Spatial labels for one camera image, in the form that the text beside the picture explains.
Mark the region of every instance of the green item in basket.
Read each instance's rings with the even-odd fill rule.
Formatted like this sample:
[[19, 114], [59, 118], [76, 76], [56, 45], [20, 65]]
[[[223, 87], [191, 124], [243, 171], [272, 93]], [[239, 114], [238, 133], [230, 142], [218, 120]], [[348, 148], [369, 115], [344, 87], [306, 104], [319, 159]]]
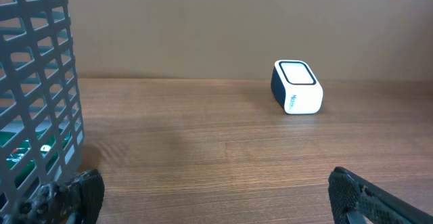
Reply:
[[[44, 134], [46, 130], [42, 130], [39, 132], [36, 132], [37, 137], [39, 138]], [[0, 131], [0, 146], [5, 145], [13, 136], [15, 133], [12, 132], [4, 132]], [[62, 141], [62, 147], [64, 147], [71, 138], [71, 133], [67, 134], [65, 138]], [[51, 149], [55, 142], [55, 137], [52, 135], [47, 142], [45, 142], [41, 146], [41, 154], [42, 157], [45, 157], [47, 155], [48, 151]], [[30, 143], [28, 139], [25, 139], [16, 149], [14, 149], [11, 154], [6, 158], [6, 164], [11, 169], [14, 167], [14, 165], [21, 160], [21, 158], [27, 153], [27, 151], [30, 149]], [[47, 169], [50, 169], [51, 166], [54, 164], [55, 160], [58, 158], [58, 153], [56, 152], [49, 162], [47, 163]], [[27, 176], [33, 171], [35, 168], [35, 160], [31, 159], [30, 162], [27, 163], [27, 165], [24, 167], [24, 169], [18, 174], [18, 176], [15, 178], [15, 186], [18, 187], [21, 185], [21, 183], [27, 178]]]

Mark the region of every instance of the plain background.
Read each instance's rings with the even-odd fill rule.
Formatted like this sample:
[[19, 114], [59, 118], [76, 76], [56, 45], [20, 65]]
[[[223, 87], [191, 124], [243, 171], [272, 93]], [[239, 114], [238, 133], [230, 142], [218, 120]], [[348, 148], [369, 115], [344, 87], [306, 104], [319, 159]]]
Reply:
[[433, 80], [433, 0], [69, 0], [81, 77]]

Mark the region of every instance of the brown wooden tabletop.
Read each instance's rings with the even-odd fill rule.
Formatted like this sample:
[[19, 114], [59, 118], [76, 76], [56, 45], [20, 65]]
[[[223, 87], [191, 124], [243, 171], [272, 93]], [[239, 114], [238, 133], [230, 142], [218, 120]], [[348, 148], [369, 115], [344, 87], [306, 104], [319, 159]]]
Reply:
[[270, 81], [79, 86], [100, 223], [333, 223], [335, 166], [433, 214], [433, 83], [322, 82], [321, 110], [303, 116]]

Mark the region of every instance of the perforated basket wall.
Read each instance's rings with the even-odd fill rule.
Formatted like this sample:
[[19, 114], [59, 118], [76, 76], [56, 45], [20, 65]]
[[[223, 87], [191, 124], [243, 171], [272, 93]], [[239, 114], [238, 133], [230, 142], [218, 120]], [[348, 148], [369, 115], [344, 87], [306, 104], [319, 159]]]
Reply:
[[[81, 162], [68, 0], [0, 0], [0, 65], [3, 214], [41, 184], [71, 178]], [[11, 166], [13, 154], [19, 158]]]

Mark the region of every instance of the basket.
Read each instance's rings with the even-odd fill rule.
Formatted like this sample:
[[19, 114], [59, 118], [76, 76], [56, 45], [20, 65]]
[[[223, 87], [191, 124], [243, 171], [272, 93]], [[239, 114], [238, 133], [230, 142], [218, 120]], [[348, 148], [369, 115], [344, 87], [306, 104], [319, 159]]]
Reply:
[[0, 214], [81, 163], [68, 0], [0, 0]]

